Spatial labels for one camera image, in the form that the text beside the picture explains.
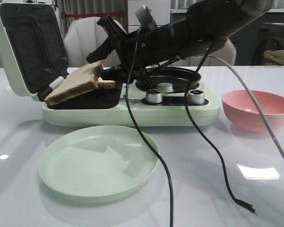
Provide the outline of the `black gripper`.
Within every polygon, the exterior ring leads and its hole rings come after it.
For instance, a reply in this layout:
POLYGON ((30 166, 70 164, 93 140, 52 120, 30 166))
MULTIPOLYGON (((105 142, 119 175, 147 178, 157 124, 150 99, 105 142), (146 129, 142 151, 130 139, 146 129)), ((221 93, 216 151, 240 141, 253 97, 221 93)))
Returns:
POLYGON ((190 21, 169 23, 140 35, 126 33, 110 15, 101 17, 97 25, 104 29, 107 38, 86 60, 88 63, 104 60, 116 50, 121 65, 103 70, 100 77, 122 83, 132 84, 133 79, 129 78, 131 65, 138 70, 177 56, 187 57, 185 51, 194 40, 194 25, 190 21))

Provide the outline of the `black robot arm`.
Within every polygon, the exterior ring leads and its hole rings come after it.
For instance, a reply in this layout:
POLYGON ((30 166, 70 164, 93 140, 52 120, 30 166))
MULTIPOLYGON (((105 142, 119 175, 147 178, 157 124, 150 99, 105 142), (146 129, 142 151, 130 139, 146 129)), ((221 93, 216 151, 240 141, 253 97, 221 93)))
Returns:
POLYGON ((86 60, 94 63, 116 51, 120 64, 105 70, 105 80, 146 80, 169 64, 221 49, 227 39, 268 12, 271 0, 202 0, 184 18, 157 26, 147 6, 137 12, 141 28, 125 32, 109 15, 98 20, 107 39, 86 60))

